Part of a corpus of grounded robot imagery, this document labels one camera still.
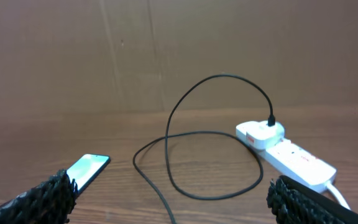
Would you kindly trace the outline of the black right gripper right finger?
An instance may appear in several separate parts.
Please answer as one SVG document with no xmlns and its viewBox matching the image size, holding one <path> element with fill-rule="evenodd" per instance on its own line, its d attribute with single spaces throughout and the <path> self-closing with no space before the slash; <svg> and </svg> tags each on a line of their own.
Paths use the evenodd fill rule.
<svg viewBox="0 0 358 224">
<path fill-rule="evenodd" d="M 285 175 L 270 182 L 267 206 L 278 224 L 358 224 L 358 213 Z"/>
</svg>

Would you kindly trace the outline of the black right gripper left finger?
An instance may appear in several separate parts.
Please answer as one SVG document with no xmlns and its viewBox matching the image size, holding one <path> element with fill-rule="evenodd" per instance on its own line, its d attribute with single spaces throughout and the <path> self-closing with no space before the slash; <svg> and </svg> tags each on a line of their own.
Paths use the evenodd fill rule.
<svg viewBox="0 0 358 224">
<path fill-rule="evenodd" d="M 0 224 L 69 223 L 78 197 L 78 185 L 67 170 L 0 205 Z"/>
</svg>

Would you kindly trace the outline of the blue Galaxy S24+ smartphone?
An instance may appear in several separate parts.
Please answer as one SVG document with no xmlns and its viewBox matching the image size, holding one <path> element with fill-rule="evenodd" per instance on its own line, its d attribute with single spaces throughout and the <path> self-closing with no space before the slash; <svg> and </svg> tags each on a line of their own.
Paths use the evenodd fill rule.
<svg viewBox="0 0 358 224">
<path fill-rule="evenodd" d="M 100 154 L 84 154 L 67 170 L 70 182 L 74 182 L 80 195 L 110 163 L 111 158 Z"/>
</svg>

